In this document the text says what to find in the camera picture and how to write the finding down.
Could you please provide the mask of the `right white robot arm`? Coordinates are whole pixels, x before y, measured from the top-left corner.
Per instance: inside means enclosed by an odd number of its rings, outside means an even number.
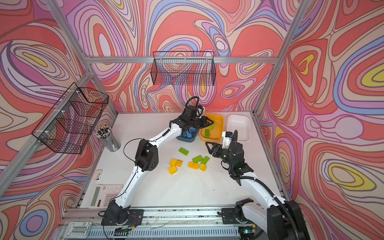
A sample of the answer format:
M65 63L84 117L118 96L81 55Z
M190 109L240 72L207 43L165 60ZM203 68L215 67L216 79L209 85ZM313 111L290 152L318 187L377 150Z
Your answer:
M246 189L252 198L236 202L235 220L254 223L270 240L308 240L309 231L300 206L274 193L246 163L238 132L224 132L223 142L206 142L212 157L227 164L229 177Z

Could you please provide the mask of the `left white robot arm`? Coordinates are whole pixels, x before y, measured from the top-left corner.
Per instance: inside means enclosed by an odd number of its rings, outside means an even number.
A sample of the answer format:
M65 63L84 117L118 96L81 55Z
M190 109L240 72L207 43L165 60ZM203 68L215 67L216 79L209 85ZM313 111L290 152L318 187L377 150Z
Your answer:
M214 122L203 115L204 107L199 104L200 98L191 97L185 104L181 115L169 122L167 129L151 139L141 139L135 155L135 167L121 192L112 198L107 209L99 212L101 225L126 225L130 214L129 208L135 193L146 175L159 163L159 148L182 135L190 128L196 130L211 126Z

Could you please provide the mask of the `blue lego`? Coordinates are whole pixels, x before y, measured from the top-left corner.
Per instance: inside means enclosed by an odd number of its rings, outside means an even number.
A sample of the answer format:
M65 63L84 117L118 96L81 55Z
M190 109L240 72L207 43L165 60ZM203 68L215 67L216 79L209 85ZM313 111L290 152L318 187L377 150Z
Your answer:
M183 133L183 135L184 135L184 138L187 138L187 139L193 138L193 134L191 134L189 131L186 131L185 133Z

